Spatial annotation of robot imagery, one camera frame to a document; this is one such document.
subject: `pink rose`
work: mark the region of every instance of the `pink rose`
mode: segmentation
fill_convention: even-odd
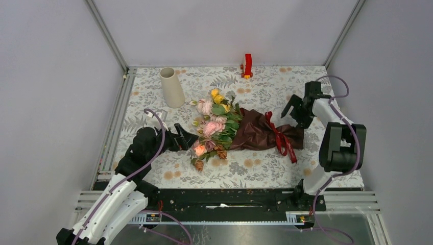
[[[225,127],[226,127],[225,124],[221,124],[216,121],[209,121],[208,123],[206,123],[206,125],[203,128],[203,134],[206,137],[209,137],[215,132],[222,132],[225,129]]]
[[[205,116],[210,115],[212,112],[213,101],[201,99],[197,104],[197,110]]]
[[[216,121],[217,123],[221,123],[221,124],[225,124],[225,123],[227,122],[227,118],[226,118],[226,117],[223,117],[223,116],[215,116],[215,115],[212,115],[212,116],[210,117],[210,120],[211,120],[211,121]]]
[[[198,147],[194,148],[194,151],[196,152],[196,155],[200,157],[206,152],[206,147],[201,144]]]
[[[212,151],[216,145],[217,144],[215,144],[215,142],[213,142],[211,139],[206,139],[204,142],[204,146],[208,152]]]

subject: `glass panel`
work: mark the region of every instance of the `glass panel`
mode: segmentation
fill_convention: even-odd
[[[356,244],[374,244],[367,219],[361,215],[318,214],[323,227],[336,228],[345,231],[353,237]],[[235,225],[194,225],[186,226],[193,237],[194,244],[226,245],[226,244],[320,244],[334,245],[322,231],[299,232],[294,226],[235,226]],[[178,225],[159,225],[155,231],[167,234],[177,240],[188,242],[185,232]],[[349,242],[341,234],[332,233],[337,239]],[[144,233],[137,225],[127,225],[113,241],[112,245],[168,245],[174,242],[151,233]]]

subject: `brown wrapping paper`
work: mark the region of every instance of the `brown wrapping paper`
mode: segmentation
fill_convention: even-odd
[[[230,150],[262,151],[276,146],[275,133],[263,114],[256,110],[240,109],[244,116],[230,146]],[[277,130],[283,133],[295,149],[304,148],[304,129],[282,125]]]

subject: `orange rose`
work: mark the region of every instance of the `orange rose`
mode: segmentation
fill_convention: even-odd
[[[196,155],[200,157],[206,152],[206,147],[204,145],[199,145],[196,148],[194,148],[194,151],[196,152]]]

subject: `beige cardboard tube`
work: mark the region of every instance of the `beige cardboard tube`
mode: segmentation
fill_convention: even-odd
[[[185,103],[185,95],[175,70],[171,67],[163,68],[159,72],[159,77],[167,105],[171,108],[181,107]]]

